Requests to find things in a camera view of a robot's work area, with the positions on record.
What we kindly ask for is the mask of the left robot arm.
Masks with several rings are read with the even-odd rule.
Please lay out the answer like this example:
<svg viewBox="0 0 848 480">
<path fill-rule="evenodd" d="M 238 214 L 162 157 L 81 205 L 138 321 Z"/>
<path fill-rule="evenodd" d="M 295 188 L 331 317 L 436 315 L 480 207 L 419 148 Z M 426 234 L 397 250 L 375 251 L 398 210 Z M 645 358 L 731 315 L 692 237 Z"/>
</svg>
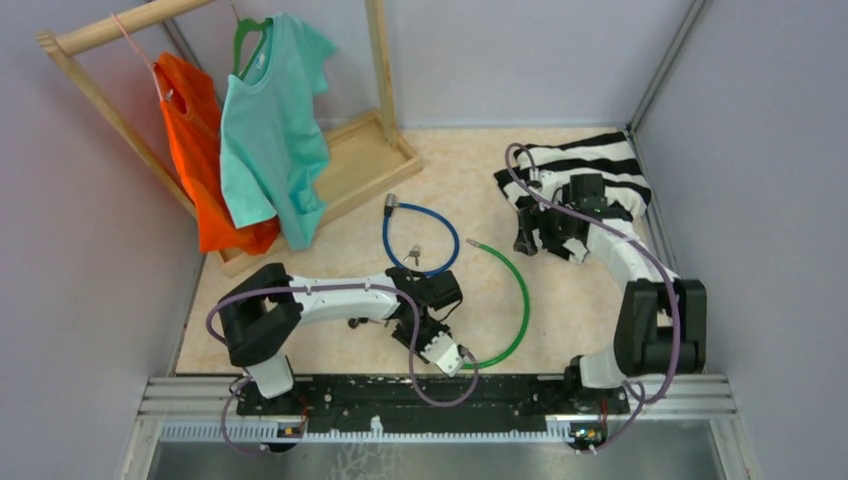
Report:
<svg viewBox="0 0 848 480">
<path fill-rule="evenodd" d="M 223 343 L 231 365 L 244 370 L 264 405 L 292 411 L 300 388 L 282 347 L 299 326 L 331 320 L 390 320 L 392 333 L 412 354 L 448 376 L 464 365 L 450 328 L 431 316 L 463 299 L 450 271 L 426 276 L 404 267 L 343 279 L 289 274 L 281 263 L 261 267 L 221 298 L 208 314 L 221 327 L 210 335 Z"/>
</svg>

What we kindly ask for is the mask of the black keys bunch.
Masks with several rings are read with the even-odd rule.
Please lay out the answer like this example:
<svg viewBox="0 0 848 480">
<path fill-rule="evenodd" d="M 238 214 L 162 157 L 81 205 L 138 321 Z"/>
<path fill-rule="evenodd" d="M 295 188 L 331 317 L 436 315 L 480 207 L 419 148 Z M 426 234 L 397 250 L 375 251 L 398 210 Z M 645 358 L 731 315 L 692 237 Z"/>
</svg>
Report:
<svg viewBox="0 0 848 480">
<path fill-rule="evenodd" d="M 384 325 L 386 323 L 385 320 L 377 320 L 377 319 L 369 319 L 369 318 L 350 318 L 347 322 L 347 325 L 351 329 L 357 329 L 360 326 L 368 325 L 368 324 L 378 324 Z"/>
</svg>

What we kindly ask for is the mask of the blue cable lock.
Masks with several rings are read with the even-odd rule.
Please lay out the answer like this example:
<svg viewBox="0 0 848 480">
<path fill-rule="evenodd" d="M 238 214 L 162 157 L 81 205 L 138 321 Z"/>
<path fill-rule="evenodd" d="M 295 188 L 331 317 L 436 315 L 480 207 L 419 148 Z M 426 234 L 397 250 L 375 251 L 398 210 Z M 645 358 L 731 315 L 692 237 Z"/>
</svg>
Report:
<svg viewBox="0 0 848 480">
<path fill-rule="evenodd" d="M 394 193 L 384 200 L 381 241 L 393 266 L 408 267 L 427 277 L 448 271 L 461 249 L 457 228 L 447 218 L 428 207 L 402 202 Z M 415 244 L 421 246 L 419 267 L 402 262 Z"/>
</svg>

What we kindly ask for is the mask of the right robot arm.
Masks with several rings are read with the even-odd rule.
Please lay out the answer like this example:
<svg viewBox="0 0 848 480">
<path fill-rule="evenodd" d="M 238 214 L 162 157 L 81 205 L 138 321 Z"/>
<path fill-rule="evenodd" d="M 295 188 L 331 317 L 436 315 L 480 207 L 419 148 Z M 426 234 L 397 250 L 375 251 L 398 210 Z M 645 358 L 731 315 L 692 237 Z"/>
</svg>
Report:
<svg viewBox="0 0 848 480">
<path fill-rule="evenodd" d="M 629 212 L 611 205 L 598 174 L 581 174 L 565 194 L 546 195 L 536 168 L 517 186 L 532 205 L 519 210 L 524 239 L 538 231 L 543 242 L 575 241 L 599 260 L 623 292 L 611 343 L 575 357 L 563 385 L 563 398 L 576 412 L 590 411 L 603 389 L 633 391 L 637 378 L 664 377 L 659 390 L 639 394 L 654 404 L 663 399 L 674 378 L 699 372 L 706 363 L 707 291 L 695 279 L 683 279 L 652 254 L 632 227 Z"/>
</svg>

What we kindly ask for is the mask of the green cable lock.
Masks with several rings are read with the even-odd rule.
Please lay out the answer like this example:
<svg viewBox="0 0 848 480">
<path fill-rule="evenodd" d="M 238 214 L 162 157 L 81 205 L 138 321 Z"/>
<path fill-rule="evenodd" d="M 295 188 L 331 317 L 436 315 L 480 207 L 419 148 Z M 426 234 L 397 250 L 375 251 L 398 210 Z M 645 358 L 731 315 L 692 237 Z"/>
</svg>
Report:
<svg viewBox="0 0 848 480">
<path fill-rule="evenodd" d="M 527 282 L 507 255 L 477 240 L 468 244 L 498 260 L 499 267 L 483 263 L 469 269 L 472 292 L 469 310 L 460 315 L 460 336 L 481 369 L 492 368 L 518 350 L 529 327 L 531 296 Z"/>
</svg>

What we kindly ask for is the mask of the silver blue lock keys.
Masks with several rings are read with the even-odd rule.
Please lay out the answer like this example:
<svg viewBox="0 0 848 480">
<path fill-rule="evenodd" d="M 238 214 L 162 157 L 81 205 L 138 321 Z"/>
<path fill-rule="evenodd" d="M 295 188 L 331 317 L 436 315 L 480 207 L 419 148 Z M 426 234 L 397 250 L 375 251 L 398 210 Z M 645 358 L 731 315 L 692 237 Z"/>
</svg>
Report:
<svg viewBox="0 0 848 480">
<path fill-rule="evenodd" d="M 420 266 L 420 257 L 421 257 L 421 246 L 415 244 L 410 248 L 410 250 L 408 251 L 406 256 L 403 258 L 402 262 L 403 263 L 410 262 L 415 267 L 419 267 Z"/>
</svg>

